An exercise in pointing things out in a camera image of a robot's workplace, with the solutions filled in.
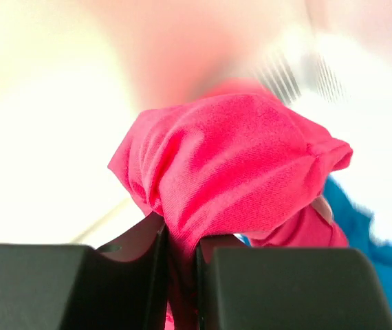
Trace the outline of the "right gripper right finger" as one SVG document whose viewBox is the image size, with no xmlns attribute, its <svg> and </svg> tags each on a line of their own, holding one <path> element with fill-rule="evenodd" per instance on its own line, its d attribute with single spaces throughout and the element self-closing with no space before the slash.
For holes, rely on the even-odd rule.
<svg viewBox="0 0 392 330">
<path fill-rule="evenodd" d="M 352 248 L 256 248 L 206 237 L 196 254 L 200 329 L 392 329 L 378 276 Z"/>
</svg>

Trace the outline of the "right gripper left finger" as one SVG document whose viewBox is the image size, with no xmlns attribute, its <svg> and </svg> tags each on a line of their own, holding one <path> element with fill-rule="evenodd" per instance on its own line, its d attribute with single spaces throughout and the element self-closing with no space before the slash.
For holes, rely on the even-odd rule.
<svg viewBox="0 0 392 330">
<path fill-rule="evenodd" d="M 167 241 L 151 214 L 99 248 L 0 244 L 0 329 L 163 329 Z"/>
</svg>

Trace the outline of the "pink t-shirt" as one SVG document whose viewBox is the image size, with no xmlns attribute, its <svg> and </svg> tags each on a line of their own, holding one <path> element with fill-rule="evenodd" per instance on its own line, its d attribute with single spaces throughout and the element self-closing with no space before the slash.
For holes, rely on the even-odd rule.
<svg viewBox="0 0 392 330">
<path fill-rule="evenodd" d="M 169 231 L 167 329 L 196 329 L 193 259 L 204 237 L 244 234 L 255 247 L 345 248 L 314 209 L 352 149 L 247 80 L 194 102 L 143 111 L 108 165 L 141 211 Z"/>
</svg>

